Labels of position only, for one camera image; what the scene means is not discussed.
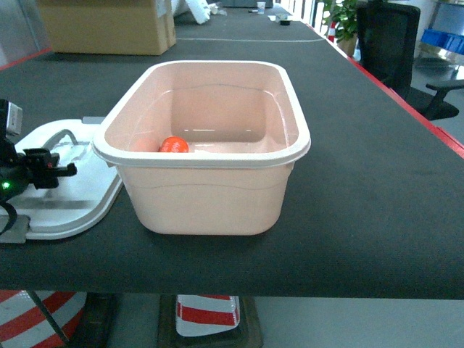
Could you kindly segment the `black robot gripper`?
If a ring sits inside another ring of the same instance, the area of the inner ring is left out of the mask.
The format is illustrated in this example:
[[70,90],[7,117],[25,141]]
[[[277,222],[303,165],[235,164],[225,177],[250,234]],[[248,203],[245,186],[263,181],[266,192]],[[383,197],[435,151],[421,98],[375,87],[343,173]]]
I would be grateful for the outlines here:
[[77,167],[70,163],[59,166],[60,156],[46,147],[25,149],[18,152],[8,139],[21,129],[22,109],[12,102],[1,100],[1,208],[9,217],[17,216],[10,199],[21,195],[30,185],[36,189],[55,189],[59,178],[77,174]]

